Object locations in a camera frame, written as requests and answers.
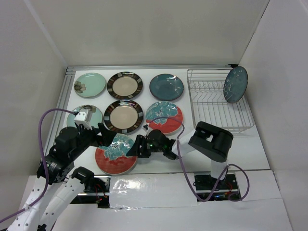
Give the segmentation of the red teal plate front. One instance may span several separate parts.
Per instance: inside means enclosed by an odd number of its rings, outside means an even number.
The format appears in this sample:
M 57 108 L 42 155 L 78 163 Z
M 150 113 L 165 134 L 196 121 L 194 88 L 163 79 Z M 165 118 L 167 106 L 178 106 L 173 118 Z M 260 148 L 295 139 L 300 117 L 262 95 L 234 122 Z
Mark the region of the red teal plate front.
M 109 175 L 119 175 L 130 171 L 137 162 L 136 156 L 127 156 L 134 140 L 124 134 L 117 134 L 110 146 L 100 146 L 95 151 L 98 168 Z

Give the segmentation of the red teal plate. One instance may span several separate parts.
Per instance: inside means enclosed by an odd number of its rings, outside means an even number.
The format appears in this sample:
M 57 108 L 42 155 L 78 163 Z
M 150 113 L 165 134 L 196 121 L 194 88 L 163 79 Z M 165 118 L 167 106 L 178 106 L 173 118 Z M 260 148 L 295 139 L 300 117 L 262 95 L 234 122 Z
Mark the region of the red teal plate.
M 109 175 L 119 175 L 130 171 L 137 162 L 136 156 L 127 156 L 134 140 L 124 134 L 117 134 L 110 146 L 100 146 L 95 151 L 98 168 Z
M 179 122 L 183 122 L 183 113 L 174 103 L 158 101 L 149 106 L 145 119 L 150 128 L 169 134 L 175 132 L 181 126 Z

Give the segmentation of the dark teal plate front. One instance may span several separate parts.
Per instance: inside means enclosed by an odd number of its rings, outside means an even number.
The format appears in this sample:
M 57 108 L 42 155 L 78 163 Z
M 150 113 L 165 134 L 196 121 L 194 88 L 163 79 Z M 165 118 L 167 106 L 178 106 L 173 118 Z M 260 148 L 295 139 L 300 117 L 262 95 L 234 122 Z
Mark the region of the dark teal plate front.
M 223 95 L 228 103 L 237 103 L 245 94 L 248 86 L 248 73 L 242 66 L 233 68 L 227 75 Z

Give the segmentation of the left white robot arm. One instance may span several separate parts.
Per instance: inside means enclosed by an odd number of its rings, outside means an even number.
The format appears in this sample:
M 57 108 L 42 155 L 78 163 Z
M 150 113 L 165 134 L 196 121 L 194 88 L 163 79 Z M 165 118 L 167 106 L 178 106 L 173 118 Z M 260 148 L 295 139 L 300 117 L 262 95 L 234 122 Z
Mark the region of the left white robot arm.
M 50 231 L 58 217 L 81 192 L 95 188 L 106 191 L 103 181 L 74 161 L 90 146 L 108 147 L 116 132 L 99 123 L 97 128 L 65 127 L 55 139 L 48 155 L 43 156 L 37 178 L 23 208 L 2 219 L 14 218 L 9 231 Z

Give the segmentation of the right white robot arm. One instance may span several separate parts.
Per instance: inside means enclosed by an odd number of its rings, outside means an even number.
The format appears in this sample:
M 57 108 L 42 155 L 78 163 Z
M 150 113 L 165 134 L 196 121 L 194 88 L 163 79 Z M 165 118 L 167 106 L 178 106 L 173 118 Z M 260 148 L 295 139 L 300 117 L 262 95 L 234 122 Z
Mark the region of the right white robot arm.
M 198 122 L 196 127 L 179 140 L 168 138 L 158 129 L 151 129 L 145 136 L 137 135 L 128 157 L 149 158 L 153 153 L 161 153 L 170 160 L 178 160 L 193 151 L 211 160 L 210 183 L 216 189 L 227 182 L 228 153 L 233 135 L 222 128 L 206 122 Z

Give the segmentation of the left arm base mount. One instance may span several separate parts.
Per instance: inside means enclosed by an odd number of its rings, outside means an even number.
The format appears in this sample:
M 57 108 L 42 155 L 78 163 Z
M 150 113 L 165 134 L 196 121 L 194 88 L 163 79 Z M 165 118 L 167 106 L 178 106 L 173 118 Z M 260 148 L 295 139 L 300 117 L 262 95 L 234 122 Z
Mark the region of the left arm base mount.
M 70 204 L 96 205 L 98 208 L 109 208 L 110 180 L 109 176 L 94 176 L 94 184 L 79 193 Z

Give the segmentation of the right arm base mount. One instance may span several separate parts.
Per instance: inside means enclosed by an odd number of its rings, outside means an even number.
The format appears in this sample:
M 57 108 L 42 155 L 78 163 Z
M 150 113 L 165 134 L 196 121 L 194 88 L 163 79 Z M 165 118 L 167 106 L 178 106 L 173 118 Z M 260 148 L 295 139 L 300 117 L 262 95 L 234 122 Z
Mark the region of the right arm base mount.
M 216 180 L 209 174 L 195 175 L 193 186 L 196 189 L 198 196 L 202 199 L 206 199 L 215 182 Z M 238 200 L 241 198 L 235 174 L 227 174 L 225 180 L 218 183 L 209 201 L 228 201 L 229 195 L 231 195 L 230 198 L 232 200 Z

